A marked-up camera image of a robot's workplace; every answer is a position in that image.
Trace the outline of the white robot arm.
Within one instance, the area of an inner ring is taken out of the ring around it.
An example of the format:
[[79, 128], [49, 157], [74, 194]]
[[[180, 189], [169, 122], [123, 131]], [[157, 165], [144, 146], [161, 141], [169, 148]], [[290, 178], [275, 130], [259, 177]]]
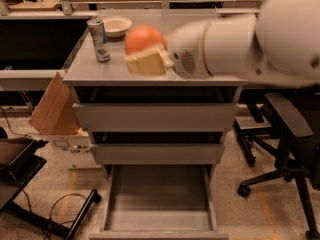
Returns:
[[140, 25], [125, 38], [131, 73], [184, 78], [231, 75], [255, 84], [320, 80], [320, 0], [264, 0], [257, 14], [188, 22], [167, 35]]

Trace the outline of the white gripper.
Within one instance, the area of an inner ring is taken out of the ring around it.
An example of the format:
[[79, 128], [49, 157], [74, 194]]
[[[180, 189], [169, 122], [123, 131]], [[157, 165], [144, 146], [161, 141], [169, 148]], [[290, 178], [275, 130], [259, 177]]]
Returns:
[[[210, 76], [203, 58], [203, 35], [208, 20], [184, 24], [166, 35], [167, 50], [174, 62], [174, 71], [184, 78]], [[134, 74], [164, 75], [162, 49], [151, 48], [125, 57], [128, 70]]]

